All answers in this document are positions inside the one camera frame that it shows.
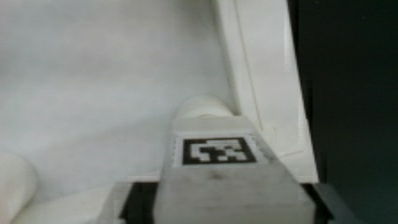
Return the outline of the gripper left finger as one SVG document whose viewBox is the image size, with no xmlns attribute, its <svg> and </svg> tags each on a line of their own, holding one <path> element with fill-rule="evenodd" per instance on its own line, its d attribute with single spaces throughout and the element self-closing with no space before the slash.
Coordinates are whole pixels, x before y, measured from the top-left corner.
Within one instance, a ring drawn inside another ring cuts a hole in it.
<svg viewBox="0 0 398 224">
<path fill-rule="evenodd" d="M 111 184 L 100 193 L 100 213 L 93 224 L 127 224 L 123 210 L 134 184 L 119 182 Z"/>
</svg>

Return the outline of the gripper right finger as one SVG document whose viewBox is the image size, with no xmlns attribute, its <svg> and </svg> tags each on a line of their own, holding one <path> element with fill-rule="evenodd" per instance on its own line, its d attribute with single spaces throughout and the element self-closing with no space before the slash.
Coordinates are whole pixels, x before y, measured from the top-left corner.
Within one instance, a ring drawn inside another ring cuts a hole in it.
<svg viewBox="0 0 398 224">
<path fill-rule="evenodd" d="M 313 188 L 331 212 L 331 220 L 327 224 L 365 224 L 361 219 L 356 217 L 334 187 L 326 183 L 318 183 L 313 185 Z"/>
</svg>

